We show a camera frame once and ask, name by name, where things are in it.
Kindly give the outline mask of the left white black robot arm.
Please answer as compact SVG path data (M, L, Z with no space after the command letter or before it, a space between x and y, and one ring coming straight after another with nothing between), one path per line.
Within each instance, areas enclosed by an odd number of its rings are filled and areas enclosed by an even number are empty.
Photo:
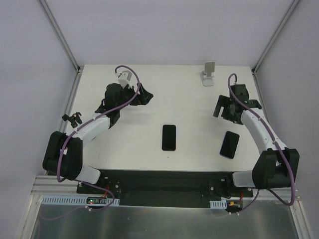
M60 180L68 179L88 183L95 194L102 193L105 181L101 172L83 162L83 148L100 133L110 129L120 118L120 110L127 105L147 105L153 98L142 84L138 90L133 86L112 83L106 87L101 104L92 115L92 119L83 123L79 112L72 116L63 115L73 128L68 133L55 131L51 134L42 167L49 173L58 175Z

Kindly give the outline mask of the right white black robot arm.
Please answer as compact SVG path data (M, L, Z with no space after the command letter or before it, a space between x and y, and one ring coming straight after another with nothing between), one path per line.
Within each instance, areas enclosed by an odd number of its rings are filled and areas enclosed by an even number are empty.
M260 156L252 170L232 174L233 179L224 184L225 193L234 197L242 191L242 187L291 187L299 164L298 151L289 149L277 137L266 120L260 103L249 98L244 84L235 84L229 89L228 97L219 96L213 115L244 125L257 145Z

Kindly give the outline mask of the blue edged black phone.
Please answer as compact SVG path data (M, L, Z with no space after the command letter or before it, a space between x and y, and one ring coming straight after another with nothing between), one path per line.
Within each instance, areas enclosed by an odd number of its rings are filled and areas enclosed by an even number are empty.
M227 131L220 149L220 155L228 159L234 159L239 139L239 134Z

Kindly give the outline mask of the white phone stand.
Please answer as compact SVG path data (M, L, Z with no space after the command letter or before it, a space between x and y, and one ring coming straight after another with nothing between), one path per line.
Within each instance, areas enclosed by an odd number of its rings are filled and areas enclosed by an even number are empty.
M202 84L204 87L211 87L214 85L215 62L206 62L204 70L200 73Z

